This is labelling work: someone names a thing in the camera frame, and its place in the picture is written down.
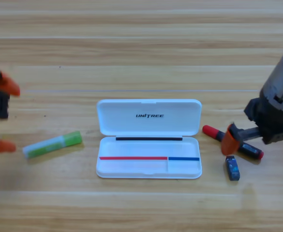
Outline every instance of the blue stripe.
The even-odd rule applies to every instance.
[[[169,160],[191,160],[191,161],[199,161],[199,157],[169,157]]]

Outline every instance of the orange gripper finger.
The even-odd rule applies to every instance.
[[[229,127],[227,128],[227,131],[221,141],[221,152],[226,156],[235,153],[240,146],[240,141],[234,139],[232,134],[229,132],[230,127],[231,125],[229,125]]]
[[[14,152],[16,145],[10,141],[0,140],[0,152]]]
[[[20,96],[19,85],[5,73],[2,73],[2,78],[0,79],[0,91],[9,95]]]

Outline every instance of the red marker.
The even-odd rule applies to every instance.
[[[203,126],[203,132],[218,141],[222,141],[225,134],[224,132],[208,125]],[[247,143],[241,143],[238,151],[256,160],[260,160],[264,156],[264,152],[262,150]]]

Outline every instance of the green glue stick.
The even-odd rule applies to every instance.
[[[22,151],[25,154],[25,158],[30,159],[41,156],[51,151],[61,149],[63,147],[80,144],[82,142],[83,140],[80,132],[75,131],[56,138],[26,146],[22,149]]]

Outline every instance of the wooden table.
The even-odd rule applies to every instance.
[[[283,142],[237,154],[237,183],[201,131],[197,180],[96,175],[97,101],[193,98],[201,127],[248,128],[282,54],[283,0],[0,0],[0,69],[22,89],[0,123],[18,146],[0,154],[0,232],[283,232]],[[75,130],[83,145],[23,158]]]

